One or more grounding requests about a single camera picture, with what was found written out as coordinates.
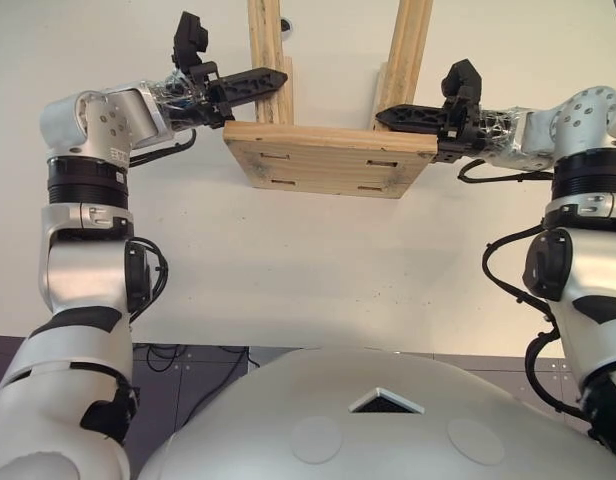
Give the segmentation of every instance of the wooden beam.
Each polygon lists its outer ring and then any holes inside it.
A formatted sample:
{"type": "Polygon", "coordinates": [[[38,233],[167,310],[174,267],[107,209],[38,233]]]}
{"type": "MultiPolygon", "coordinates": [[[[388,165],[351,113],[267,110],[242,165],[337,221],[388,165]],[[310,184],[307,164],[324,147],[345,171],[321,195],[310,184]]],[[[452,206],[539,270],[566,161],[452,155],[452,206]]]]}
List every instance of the wooden beam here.
{"type": "Polygon", "coordinates": [[[292,72],[292,58],[284,57],[283,71],[288,75],[288,80],[281,88],[279,95],[279,123],[283,125],[295,124],[295,106],[293,100],[294,88],[293,81],[294,76],[292,72]]]}
{"type": "Polygon", "coordinates": [[[372,101],[372,111],[370,113],[370,130],[375,129],[375,115],[379,112],[379,101],[381,100],[381,94],[384,90],[384,80],[386,79],[386,69],[388,68],[388,62],[384,62],[379,67],[377,73],[377,86],[375,87],[375,98],[372,101]]]}
{"type": "MultiPolygon", "coordinates": [[[[432,0],[400,0],[377,111],[412,103],[424,54],[432,0]]],[[[374,130],[387,130],[375,121],[374,130]]]]}
{"type": "MultiPolygon", "coordinates": [[[[284,54],[281,46],[281,18],[279,0],[248,0],[248,23],[250,28],[250,53],[253,68],[268,67],[284,70],[284,54]]],[[[285,94],[280,91],[266,100],[255,103],[257,121],[261,123],[281,123],[285,114],[280,99],[285,94]]]]}

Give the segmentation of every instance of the rectangular slot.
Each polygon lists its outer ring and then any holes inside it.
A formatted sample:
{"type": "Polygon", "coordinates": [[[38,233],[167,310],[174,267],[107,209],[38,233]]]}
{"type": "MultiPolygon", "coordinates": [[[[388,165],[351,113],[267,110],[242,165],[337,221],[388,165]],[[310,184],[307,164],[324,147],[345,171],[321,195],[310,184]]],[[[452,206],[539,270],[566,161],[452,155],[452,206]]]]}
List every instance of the rectangular slot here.
{"type": "Polygon", "coordinates": [[[380,160],[368,160],[366,165],[369,167],[392,167],[395,168],[398,162],[382,162],[380,160]]]}
{"type": "Polygon", "coordinates": [[[296,182],[294,182],[293,180],[271,180],[271,183],[280,183],[281,185],[297,185],[296,182]]]}
{"type": "Polygon", "coordinates": [[[290,160],[290,154],[283,153],[260,153],[261,158],[281,158],[282,160],[290,160]]]}
{"type": "Polygon", "coordinates": [[[364,185],[359,185],[357,190],[370,190],[371,192],[383,192],[381,187],[366,187],[364,185]]]}

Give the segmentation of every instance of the white wall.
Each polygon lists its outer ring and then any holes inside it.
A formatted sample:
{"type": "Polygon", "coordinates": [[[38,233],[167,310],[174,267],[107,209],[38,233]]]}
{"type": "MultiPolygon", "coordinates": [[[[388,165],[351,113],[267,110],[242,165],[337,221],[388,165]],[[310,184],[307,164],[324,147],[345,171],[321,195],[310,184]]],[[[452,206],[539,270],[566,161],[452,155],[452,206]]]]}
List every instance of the white wall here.
{"type": "MultiPolygon", "coordinates": [[[[206,58],[220,72],[249,68],[245,2],[0,0],[0,334],[48,318],[36,285],[39,113],[83,89],[163,78],[183,9],[210,30],[206,58]]],[[[285,0],[282,10],[295,27],[284,47],[297,123],[365,128],[397,2],[285,0]]],[[[485,107],[616,88],[612,0],[436,0],[416,102],[439,105],[439,81],[465,57],[483,76],[485,107]]],[[[483,277],[480,259],[488,241],[537,223],[549,185],[466,186],[458,169],[427,168],[400,201],[260,191],[221,132],[200,131],[191,151],[132,171],[136,231],[172,267],[136,339],[521,355],[545,325],[483,277]]],[[[494,270],[518,281],[525,248],[502,252],[494,270]]]]}

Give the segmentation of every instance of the wooden frame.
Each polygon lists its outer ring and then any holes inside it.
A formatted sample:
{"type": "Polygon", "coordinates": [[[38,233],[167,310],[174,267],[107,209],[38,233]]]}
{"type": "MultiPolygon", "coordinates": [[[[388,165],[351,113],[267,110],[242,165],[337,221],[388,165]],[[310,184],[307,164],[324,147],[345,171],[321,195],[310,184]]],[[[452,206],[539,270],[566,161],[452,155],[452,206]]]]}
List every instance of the wooden frame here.
{"type": "MultiPolygon", "coordinates": [[[[432,0],[401,0],[374,112],[412,103],[432,0]]],[[[292,60],[283,56],[279,0],[248,0],[252,64],[289,79],[256,104],[256,123],[228,122],[224,141],[253,186],[277,190],[400,198],[437,152],[432,135],[294,125],[292,60]]]]}

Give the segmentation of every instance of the screw hole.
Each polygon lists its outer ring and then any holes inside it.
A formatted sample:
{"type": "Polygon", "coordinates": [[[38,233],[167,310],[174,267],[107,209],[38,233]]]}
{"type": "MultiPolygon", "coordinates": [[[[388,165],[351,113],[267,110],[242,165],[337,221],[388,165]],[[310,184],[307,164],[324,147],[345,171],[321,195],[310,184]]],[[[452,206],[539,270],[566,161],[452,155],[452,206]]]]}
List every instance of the screw hole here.
{"type": "Polygon", "coordinates": [[[292,23],[286,17],[281,17],[281,31],[289,32],[292,30],[292,23]]]}
{"type": "Polygon", "coordinates": [[[297,185],[296,182],[292,181],[292,180],[275,180],[272,179],[270,180],[271,183],[280,183],[282,185],[297,185]]]}
{"type": "Polygon", "coordinates": [[[357,190],[370,190],[372,192],[382,192],[383,189],[381,187],[366,187],[364,185],[359,185],[357,190]]]}

